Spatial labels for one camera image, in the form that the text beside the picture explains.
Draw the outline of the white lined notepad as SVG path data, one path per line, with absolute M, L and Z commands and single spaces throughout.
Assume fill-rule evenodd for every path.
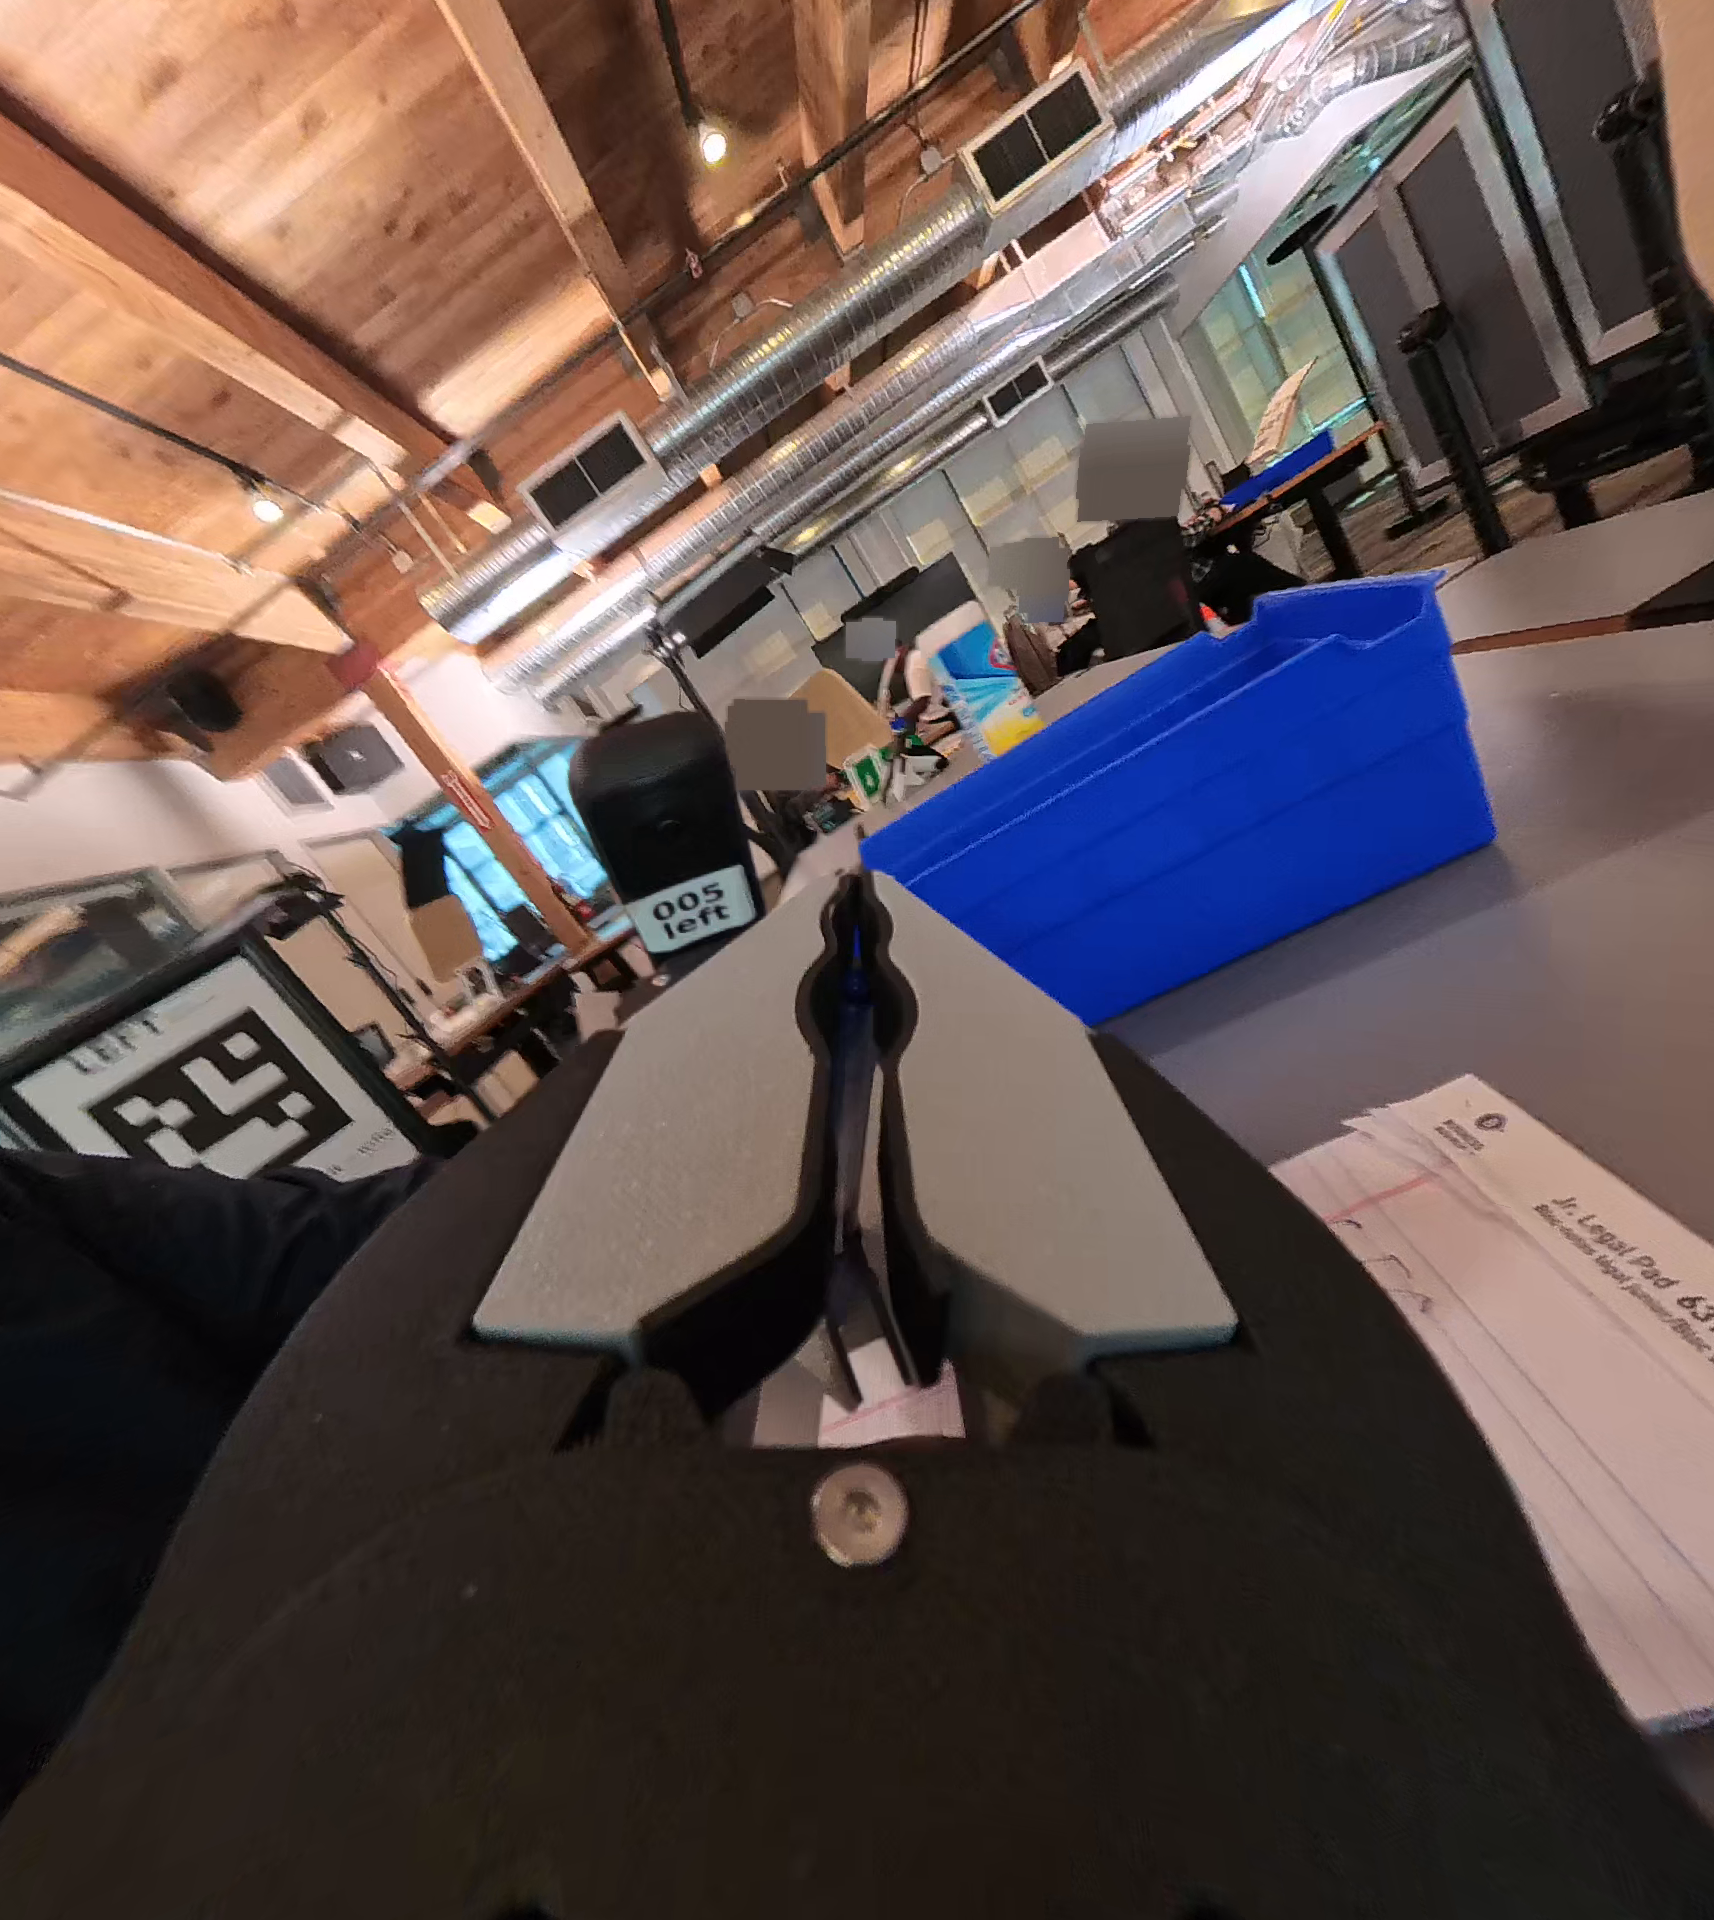
M 1521 1624 L 1544 1571 L 1623 1709 L 1714 1722 L 1714 1246 L 1477 1077 L 1257 1172 L 1103 1061 L 1237 1310 L 1097 1360 L 1143 1427 Z

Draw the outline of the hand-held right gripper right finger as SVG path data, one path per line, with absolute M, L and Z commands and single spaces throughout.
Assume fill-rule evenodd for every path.
M 867 881 L 883 1291 L 916 1385 L 1020 1405 L 1239 1320 L 1094 1035 L 891 876 Z

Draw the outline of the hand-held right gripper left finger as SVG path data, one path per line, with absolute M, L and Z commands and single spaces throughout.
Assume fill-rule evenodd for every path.
M 621 1033 L 470 1331 L 674 1375 L 706 1417 L 822 1315 L 848 876 L 822 876 Z

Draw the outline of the blue plastic bin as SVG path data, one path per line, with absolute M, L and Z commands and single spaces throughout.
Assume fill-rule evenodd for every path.
M 1100 1027 L 1493 844 L 1436 576 L 1263 595 L 863 841 Z

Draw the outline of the silver ventilation duct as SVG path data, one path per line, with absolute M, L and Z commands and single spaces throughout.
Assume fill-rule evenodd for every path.
M 1304 34 L 1336 22 L 1324 37 L 1342 54 L 1376 19 L 1402 22 L 1406 4 L 1263 4 L 1251 16 L 1207 19 L 1143 41 L 1113 70 L 1091 70 L 1113 132 L 1059 173 L 1039 179 L 1020 204 L 990 214 L 951 160 L 951 189 L 916 221 L 848 256 L 826 287 L 788 305 L 781 319 L 706 374 L 681 400 L 662 404 L 639 435 L 658 472 L 605 497 L 560 533 L 530 517 L 503 532 L 451 582 L 425 591 L 421 608 L 462 645 L 508 630 L 547 594 L 612 558 L 633 533 L 699 482 L 755 431 L 791 412 L 832 374 L 973 277 L 986 258 L 1036 230 L 1156 139 L 1176 132 L 1207 100 L 1245 81 L 1263 59 L 1288 50 Z
M 674 517 L 630 548 L 624 567 L 598 591 L 560 604 L 516 645 L 494 652 L 485 661 L 488 683 L 549 705 L 593 681 L 608 661 L 648 636 L 680 595 L 708 585 L 743 551 L 781 541 L 822 504 L 854 491 L 886 459 L 923 444 L 945 421 L 977 407 L 1017 374 L 1028 366 L 1043 366 L 1049 377 L 1064 374 L 1072 350 L 1097 338 L 1097 324 L 1055 331 L 1026 325 L 983 363 L 951 374 L 927 393 L 904 397 L 872 421 L 815 425 L 788 437 L 699 507 Z

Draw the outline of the blue retractable pen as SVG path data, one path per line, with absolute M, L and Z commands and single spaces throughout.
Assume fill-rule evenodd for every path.
M 838 1360 L 853 1364 L 857 1350 L 886 1331 L 882 1233 L 872 1221 L 872 995 L 857 942 L 844 964 L 840 1027 L 832 1064 L 835 1246 L 826 1291 L 826 1338 Z

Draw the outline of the grey acoustic panel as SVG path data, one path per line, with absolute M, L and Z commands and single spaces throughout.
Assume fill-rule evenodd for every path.
M 1471 4 L 1467 25 L 1582 360 L 1600 374 L 1657 336 L 1620 177 L 1595 139 L 1648 59 L 1623 4 Z

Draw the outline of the wipes canister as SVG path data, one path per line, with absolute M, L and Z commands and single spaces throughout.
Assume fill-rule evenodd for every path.
M 977 761 L 1008 758 L 1043 733 L 1045 720 L 1012 667 L 1008 639 L 974 599 L 927 621 L 916 636 L 916 658 Z

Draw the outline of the person's left forearm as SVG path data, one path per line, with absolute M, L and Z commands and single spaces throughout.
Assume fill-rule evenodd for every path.
M 434 1177 L 0 1148 L 0 1817 L 114 1662 L 268 1360 Z

